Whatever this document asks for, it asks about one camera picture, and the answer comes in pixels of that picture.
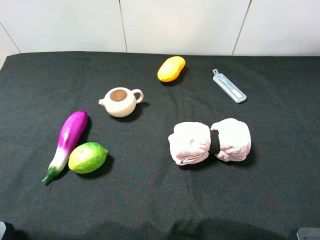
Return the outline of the purple toy eggplant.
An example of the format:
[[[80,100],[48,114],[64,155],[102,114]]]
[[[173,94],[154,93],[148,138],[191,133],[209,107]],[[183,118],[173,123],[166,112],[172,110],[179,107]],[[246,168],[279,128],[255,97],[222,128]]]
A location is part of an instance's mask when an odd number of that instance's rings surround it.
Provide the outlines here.
[[[48,166],[45,178],[41,181],[42,183],[47,184],[62,172],[87,123],[88,114],[84,110],[76,111],[67,118],[59,132],[55,155]]]

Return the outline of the pink rolled towel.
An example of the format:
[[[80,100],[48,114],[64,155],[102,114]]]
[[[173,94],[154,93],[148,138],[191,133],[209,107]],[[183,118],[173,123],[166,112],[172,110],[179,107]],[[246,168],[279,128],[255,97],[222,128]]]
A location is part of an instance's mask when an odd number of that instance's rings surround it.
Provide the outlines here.
[[[169,149],[178,166],[193,165],[209,156],[210,131],[219,132],[220,152],[214,154],[224,162],[241,162],[251,150],[251,134],[246,123],[234,118],[215,122],[211,127],[200,122],[181,122],[169,135]]]

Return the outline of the beige ceramic teapot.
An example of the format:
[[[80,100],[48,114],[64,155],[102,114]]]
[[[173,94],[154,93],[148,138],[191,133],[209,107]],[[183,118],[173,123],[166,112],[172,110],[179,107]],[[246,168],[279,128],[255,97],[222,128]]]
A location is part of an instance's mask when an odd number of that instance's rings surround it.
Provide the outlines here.
[[[123,118],[130,115],[143,99],[144,94],[140,89],[116,87],[109,90],[98,104],[103,106],[111,116]]]

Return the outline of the yellow mango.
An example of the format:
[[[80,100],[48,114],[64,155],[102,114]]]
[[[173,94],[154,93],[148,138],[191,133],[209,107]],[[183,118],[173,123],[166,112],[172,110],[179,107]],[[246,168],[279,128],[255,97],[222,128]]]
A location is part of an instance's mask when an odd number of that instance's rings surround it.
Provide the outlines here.
[[[161,65],[157,78],[164,83],[172,82],[179,76],[185,65],[186,61],[183,57],[172,56]]]

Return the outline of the black band on towel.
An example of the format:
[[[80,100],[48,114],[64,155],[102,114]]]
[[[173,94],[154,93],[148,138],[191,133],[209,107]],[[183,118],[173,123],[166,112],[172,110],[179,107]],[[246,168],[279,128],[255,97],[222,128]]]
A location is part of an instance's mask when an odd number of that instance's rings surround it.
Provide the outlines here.
[[[219,132],[217,130],[211,130],[210,138],[211,138],[211,144],[209,148],[209,154],[216,155],[221,150]]]

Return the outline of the black table cloth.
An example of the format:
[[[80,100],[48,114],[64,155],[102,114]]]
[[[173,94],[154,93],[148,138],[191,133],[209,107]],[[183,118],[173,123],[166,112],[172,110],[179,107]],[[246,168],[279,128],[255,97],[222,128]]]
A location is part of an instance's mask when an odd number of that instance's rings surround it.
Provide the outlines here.
[[[320,59],[186,56],[179,78],[157,79],[165,55],[46,52],[8,56],[0,70],[0,219],[26,240],[292,240],[320,225]],[[235,103],[213,69],[245,95]],[[99,105],[139,89],[126,117]],[[68,162],[47,184],[60,130],[88,121],[76,147],[96,142],[104,164]],[[251,133],[242,162],[210,155],[177,166],[168,136],[180,122],[234,118]]]

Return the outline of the green lime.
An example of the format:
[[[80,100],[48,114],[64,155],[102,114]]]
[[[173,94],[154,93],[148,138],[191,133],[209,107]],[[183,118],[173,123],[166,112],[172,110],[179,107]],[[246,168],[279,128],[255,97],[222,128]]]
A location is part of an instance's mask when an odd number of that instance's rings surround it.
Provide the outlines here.
[[[91,173],[104,164],[108,153],[100,143],[86,142],[71,152],[68,167],[78,174]]]

